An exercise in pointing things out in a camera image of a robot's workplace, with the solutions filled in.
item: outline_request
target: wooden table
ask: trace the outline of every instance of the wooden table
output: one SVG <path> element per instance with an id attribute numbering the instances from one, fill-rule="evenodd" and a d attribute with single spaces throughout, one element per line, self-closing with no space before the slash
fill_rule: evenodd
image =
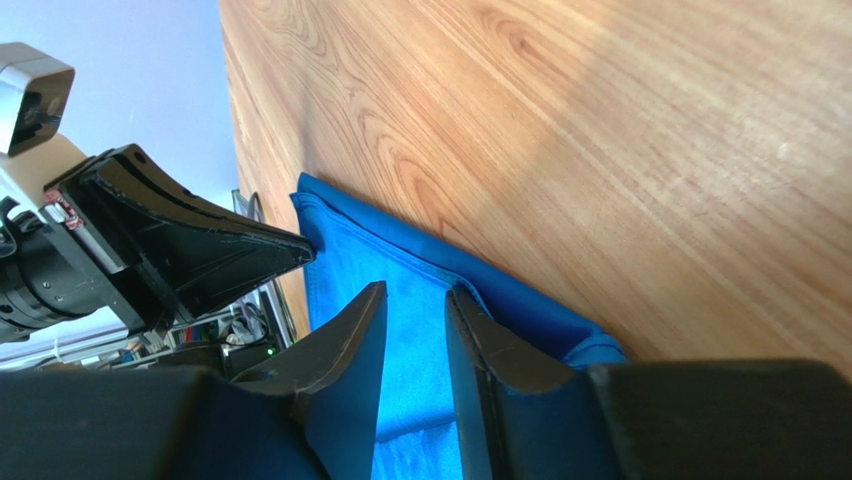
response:
<path id="1" fill-rule="evenodd" d="M 242 188 L 300 172 L 638 359 L 852 376 L 852 5 L 222 0 Z M 305 332 L 300 274 L 285 290 Z"/>

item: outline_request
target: camera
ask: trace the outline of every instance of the camera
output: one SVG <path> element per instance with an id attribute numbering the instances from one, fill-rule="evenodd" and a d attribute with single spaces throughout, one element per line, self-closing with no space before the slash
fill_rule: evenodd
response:
<path id="1" fill-rule="evenodd" d="M 23 43 L 0 45 L 0 153 L 19 155 L 59 130 L 74 69 Z"/>

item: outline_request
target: blue cloth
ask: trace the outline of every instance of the blue cloth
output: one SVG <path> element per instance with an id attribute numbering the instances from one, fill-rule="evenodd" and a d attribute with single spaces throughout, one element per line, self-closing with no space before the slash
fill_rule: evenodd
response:
<path id="1" fill-rule="evenodd" d="M 444 299 L 464 285 L 502 325 L 574 368 L 621 363 L 596 324 L 435 237 L 308 175 L 292 196 L 302 235 L 311 327 L 337 315 L 372 281 L 388 290 L 388 328 L 373 478 L 457 479 L 458 434 L 444 332 Z"/>

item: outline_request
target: wood grain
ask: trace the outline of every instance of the wood grain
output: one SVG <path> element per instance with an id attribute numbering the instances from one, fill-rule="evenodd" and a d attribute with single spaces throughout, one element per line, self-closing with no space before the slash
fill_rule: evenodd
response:
<path id="1" fill-rule="evenodd" d="M 307 171 L 640 359 L 852 375 L 852 4 L 222 0 L 242 187 Z M 305 318 L 298 274 L 285 289 Z M 306 331 L 306 323 L 301 325 Z"/>

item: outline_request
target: white wall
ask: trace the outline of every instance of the white wall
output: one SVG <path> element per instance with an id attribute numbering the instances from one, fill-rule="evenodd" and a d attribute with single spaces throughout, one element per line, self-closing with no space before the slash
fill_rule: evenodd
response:
<path id="1" fill-rule="evenodd" d="M 0 43 L 13 41 L 76 68 L 59 131 L 83 152 L 137 143 L 193 193 L 230 207 L 236 160 L 215 0 L 2 0 Z M 112 315 L 96 315 L 63 335 L 114 329 Z"/>

